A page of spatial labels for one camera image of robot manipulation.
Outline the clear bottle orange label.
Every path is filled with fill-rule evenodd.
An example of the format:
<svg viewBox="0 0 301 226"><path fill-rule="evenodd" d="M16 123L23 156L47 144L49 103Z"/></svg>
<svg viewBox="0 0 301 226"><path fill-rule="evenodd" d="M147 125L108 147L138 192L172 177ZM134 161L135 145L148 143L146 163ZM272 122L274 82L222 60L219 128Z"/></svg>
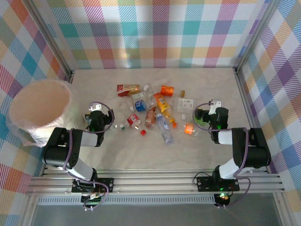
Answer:
<svg viewBox="0 0 301 226"><path fill-rule="evenodd" d="M183 135L197 136L200 129L192 122L181 122L178 126L178 130Z"/></svg>

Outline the clear bottle red label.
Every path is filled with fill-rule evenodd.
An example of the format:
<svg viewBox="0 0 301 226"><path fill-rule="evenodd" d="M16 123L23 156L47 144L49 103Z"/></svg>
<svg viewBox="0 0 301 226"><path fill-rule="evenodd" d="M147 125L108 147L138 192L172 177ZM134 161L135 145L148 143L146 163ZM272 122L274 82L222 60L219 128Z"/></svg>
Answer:
<svg viewBox="0 0 301 226"><path fill-rule="evenodd" d="M128 116L127 122L130 127L134 129L141 129L140 126L141 120L135 113Z"/></svg>

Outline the clear bottle blue label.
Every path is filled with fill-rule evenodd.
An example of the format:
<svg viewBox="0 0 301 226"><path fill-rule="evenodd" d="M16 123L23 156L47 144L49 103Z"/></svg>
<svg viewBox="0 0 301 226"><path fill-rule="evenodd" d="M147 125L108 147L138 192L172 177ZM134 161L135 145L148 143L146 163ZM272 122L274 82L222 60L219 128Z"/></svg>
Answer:
<svg viewBox="0 0 301 226"><path fill-rule="evenodd" d="M149 101L146 101L146 100L138 100L138 101L135 101L130 107L129 109L132 111L132 112L144 112L144 111L147 111L151 108L151 103Z"/></svg>

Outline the long water bottle blue label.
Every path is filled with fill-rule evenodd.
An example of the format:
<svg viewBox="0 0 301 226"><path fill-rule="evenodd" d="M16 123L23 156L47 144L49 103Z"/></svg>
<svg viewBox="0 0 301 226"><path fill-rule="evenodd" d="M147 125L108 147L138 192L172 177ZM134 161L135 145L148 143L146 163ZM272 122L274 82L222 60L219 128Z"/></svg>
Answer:
<svg viewBox="0 0 301 226"><path fill-rule="evenodd" d="M169 129L169 126L162 114L156 114L156 123L158 125L159 131L162 135L164 142L166 144L173 143L174 138L172 136L171 130Z"/></svg>

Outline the crushed orange can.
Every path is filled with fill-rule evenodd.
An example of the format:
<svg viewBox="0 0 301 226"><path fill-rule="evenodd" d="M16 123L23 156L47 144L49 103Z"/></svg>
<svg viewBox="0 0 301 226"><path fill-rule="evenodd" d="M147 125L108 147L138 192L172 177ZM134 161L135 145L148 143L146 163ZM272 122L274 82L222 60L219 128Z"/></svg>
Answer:
<svg viewBox="0 0 301 226"><path fill-rule="evenodd" d="M174 87L162 85L162 86L161 86L160 93L161 93L163 96L172 97L173 94L174 94Z"/></svg>

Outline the orange juice bottle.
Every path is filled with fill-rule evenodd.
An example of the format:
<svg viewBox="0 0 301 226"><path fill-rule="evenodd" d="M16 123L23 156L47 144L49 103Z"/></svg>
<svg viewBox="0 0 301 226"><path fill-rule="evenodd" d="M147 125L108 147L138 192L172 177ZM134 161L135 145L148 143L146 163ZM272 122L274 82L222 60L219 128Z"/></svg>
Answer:
<svg viewBox="0 0 301 226"><path fill-rule="evenodd" d="M163 95L161 93L155 93L153 96L157 101L157 106L160 109L161 114L165 116L171 124L175 124L176 120L173 116L172 108L166 102Z"/></svg>

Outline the clear unlabelled plastic bottle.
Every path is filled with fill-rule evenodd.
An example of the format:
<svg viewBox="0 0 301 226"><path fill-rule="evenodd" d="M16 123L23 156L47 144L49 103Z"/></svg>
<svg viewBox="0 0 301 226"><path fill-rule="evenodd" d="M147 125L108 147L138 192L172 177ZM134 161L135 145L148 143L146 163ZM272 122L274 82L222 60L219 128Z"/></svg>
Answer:
<svg viewBox="0 0 301 226"><path fill-rule="evenodd" d="M160 87L162 85L165 85L167 83L168 83L168 79L155 80L150 83L150 88L151 89L160 89Z"/></svg>

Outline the red gold drink carton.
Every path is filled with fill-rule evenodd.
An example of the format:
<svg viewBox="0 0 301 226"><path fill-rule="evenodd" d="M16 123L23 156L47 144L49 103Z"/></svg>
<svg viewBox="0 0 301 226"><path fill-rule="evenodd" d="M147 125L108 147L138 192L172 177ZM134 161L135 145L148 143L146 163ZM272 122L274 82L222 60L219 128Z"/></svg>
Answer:
<svg viewBox="0 0 301 226"><path fill-rule="evenodd" d="M125 84L118 84L117 85L117 95L119 97L126 97L130 96L131 94L135 94L140 92L140 85L125 85Z"/></svg>

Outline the black controller board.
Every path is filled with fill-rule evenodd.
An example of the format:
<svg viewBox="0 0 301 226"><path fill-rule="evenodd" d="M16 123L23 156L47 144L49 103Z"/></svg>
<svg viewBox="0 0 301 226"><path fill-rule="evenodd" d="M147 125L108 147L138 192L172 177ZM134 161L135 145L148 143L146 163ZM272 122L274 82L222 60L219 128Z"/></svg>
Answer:
<svg viewBox="0 0 301 226"><path fill-rule="evenodd" d="M230 204L230 199L233 194L226 194L226 193L220 193L220 194L214 194L214 201L215 206L217 208L225 208Z"/></svg>

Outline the green circuit board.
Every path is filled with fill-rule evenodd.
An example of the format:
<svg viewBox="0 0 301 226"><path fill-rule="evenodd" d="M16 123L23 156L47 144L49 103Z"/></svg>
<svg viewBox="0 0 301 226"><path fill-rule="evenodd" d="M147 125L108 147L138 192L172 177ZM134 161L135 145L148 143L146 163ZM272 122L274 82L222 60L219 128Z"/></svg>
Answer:
<svg viewBox="0 0 301 226"><path fill-rule="evenodd" d="M85 211L93 211L94 207L100 204L104 194L101 193L92 193L89 195L82 195L80 202Z"/></svg>

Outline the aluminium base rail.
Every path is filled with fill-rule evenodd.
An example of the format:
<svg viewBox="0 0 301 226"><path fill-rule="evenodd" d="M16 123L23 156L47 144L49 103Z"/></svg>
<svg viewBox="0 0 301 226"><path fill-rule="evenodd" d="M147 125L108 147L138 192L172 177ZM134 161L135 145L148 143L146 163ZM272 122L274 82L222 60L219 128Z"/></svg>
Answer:
<svg viewBox="0 0 301 226"><path fill-rule="evenodd" d="M121 169L100 170L99 178L113 178L112 194L155 195L155 194L197 194L198 187L193 182L195 176L209 176L205 169ZM266 169L255 169L242 174L238 181L242 194L283 193L284 184L278 174L270 174ZM72 178L64 171L48 167L43 177L33 177L28 187L28 195L71 195Z"/></svg>

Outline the aluminium frame post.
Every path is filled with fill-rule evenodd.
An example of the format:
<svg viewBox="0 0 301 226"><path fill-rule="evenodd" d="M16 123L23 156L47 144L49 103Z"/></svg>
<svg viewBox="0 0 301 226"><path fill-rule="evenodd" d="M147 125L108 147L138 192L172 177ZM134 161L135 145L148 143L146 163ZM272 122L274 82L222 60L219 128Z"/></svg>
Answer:
<svg viewBox="0 0 301 226"><path fill-rule="evenodd" d="M266 29L280 2L281 0L264 1L264 4L257 15L258 18L254 21L254 24L250 30L251 33L246 39L246 44L242 47L241 53L238 56L238 62L234 67L236 74L242 72L244 65L247 63L252 51Z"/></svg>
<svg viewBox="0 0 301 226"><path fill-rule="evenodd" d="M33 0L23 0L23 2L26 5L27 9L29 10L31 16L33 17L35 23L40 28L40 32L42 33L49 47L53 51L55 57L57 58L58 63L62 67L66 75L66 81L72 84L74 71L70 68L70 65L67 63L66 57L63 56L62 51L60 50L57 42L55 41L54 36L52 35L48 23L45 20L47 16L43 17L44 14L39 12Z"/></svg>

